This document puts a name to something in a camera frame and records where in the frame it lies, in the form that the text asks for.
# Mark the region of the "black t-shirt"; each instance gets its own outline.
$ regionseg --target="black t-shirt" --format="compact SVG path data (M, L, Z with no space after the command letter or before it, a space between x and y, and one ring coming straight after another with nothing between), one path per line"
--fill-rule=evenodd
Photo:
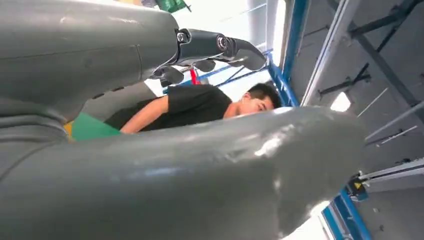
M133 107L121 109L105 121L121 129L136 113L155 99L141 101ZM231 99L212 85L170 86L168 112L162 114L141 131L166 129L210 122L224 117Z

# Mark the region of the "red object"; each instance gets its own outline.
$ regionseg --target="red object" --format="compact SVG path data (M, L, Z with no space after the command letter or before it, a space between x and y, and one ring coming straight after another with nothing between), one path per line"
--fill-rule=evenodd
M190 75L191 75L191 83L193 85L201 84L200 81L198 81L198 76L196 75L196 72L194 69L190 69Z

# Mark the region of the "black hair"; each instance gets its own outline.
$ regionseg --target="black hair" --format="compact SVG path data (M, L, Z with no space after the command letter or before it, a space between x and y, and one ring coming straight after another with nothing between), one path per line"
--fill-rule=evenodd
M251 87L247 92L250 93L250 96L253 99L263 100L266 97L269 97L269 99L271 99L274 109L281 107L280 96L278 95L277 91L275 90L275 87L273 86L270 86L265 83L258 83Z

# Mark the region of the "blue metal frame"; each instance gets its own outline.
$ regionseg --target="blue metal frame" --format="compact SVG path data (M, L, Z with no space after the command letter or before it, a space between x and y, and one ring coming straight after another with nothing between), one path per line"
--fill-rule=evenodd
M337 226L336 220L333 216L333 214L330 211L329 207L326 207L324 211L322 211L322 215L325 218L325 221L328 224L328 227L331 229L332 235L335 240L343 240L342 232L340 231L339 227Z
M358 210L356 209L354 203L352 202L351 198L349 197L345 189L341 190L339 198L343 201L349 213L349 216L347 217L347 219L351 219L351 221L357 227L358 233L360 235L360 238L354 238L354 239L371 240L372 237L370 232L367 229L367 226L362 220L361 215L359 214Z
M274 64L272 54L268 55L268 59L268 72L281 95L283 100L282 103L284 103L285 106L299 107L299 102L295 96L295 93L290 87L287 79L284 77L281 69Z
M291 15L290 31L287 41L287 50L285 52L285 60L283 66L283 77L290 81L293 63L296 58L301 33L304 28L305 16L308 10L308 0L295 0L293 3L293 13Z

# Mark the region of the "green object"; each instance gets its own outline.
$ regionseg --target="green object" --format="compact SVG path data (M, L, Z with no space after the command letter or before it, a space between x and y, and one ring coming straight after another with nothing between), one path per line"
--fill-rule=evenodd
M183 0L156 0L160 10L174 13L180 9L186 8L187 4Z
M81 113L72 124L72 138L75 141L107 138L120 135L121 132L97 119Z

